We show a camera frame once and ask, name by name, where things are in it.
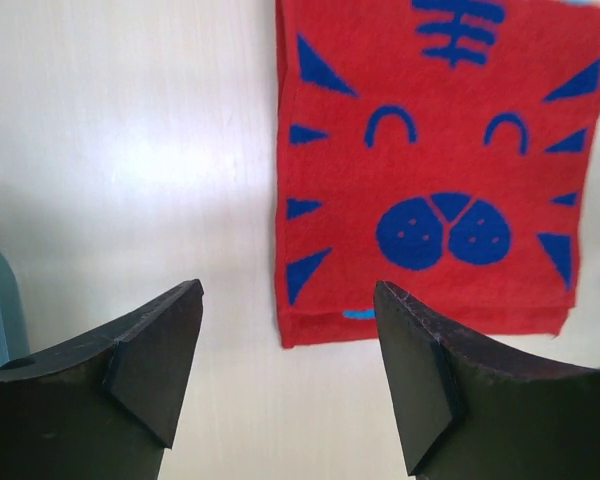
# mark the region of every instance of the blue circle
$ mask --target blue circle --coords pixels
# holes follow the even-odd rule
[[[382,216],[376,240],[391,263],[418,271],[442,257],[444,229],[427,201],[416,197],[394,205]]]
[[[472,265],[502,260],[511,248],[511,230],[496,208],[477,200],[451,229],[449,250]]]

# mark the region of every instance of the red fabric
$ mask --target red fabric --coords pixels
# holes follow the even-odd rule
[[[416,32],[448,15],[415,9],[408,0],[277,0],[275,286],[284,347],[375,337],[375,321],[343,312],[373,308],[377,280],[393,281],[483,333],[560,331],[575,302],[581,201],[565,207],[551,199],[570,192],[582,197],[600,84],[586,95],[543,99],[600,59],[600,7],[553,0],[497,5],[506,18],[494,29],[486,64],[451,68],[422,53],[444,42]],[[303,81],[298,34],[357,96]],[[406,141],[405,125],[393,116],[379,123],[375,146],[365,145],[369,119],[383,105],[405,107],[416,142]],[[526,155],[508,123],[484,145],[487,125],[503,112],[524,118]],[[292,145],[292,125],[328,138]],[[582,152],[545,153],[584,128]],[[496,206],[512,231],[508,254],[488,265],[459,261],[448,251],[452,223],[443,222],[445,253],[435,265],[414,271],[389,261],[376,236],[380,219],[399,202],[430,201],[438,192],[466,192]],[[288,219],[289,198],[321,206]],[[570,286],[538,241],[543,232],[573,239]],[[292,301],[288,265],[328,248]]]

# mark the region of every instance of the white surface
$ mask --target white surface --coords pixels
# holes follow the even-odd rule
[[[0,0],[0,248],[33,347],[199,277],[205,317],[162,480],[405,478],[376,342],[283,352],[274,326],[273,0]],[[580,306],[600,365],[600,128]]]

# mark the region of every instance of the folded red towel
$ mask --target folded red towel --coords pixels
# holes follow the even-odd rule
[[[375,337],[391,280],[484,333],[558,333],[600,112],[600,7],[278,0],[282,344]]]

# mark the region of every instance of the towel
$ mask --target towel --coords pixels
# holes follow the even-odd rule
[[[600,7],[278,0],[282,345],[376,337],[390,280],[486,334],[558,334],[600,113]]]

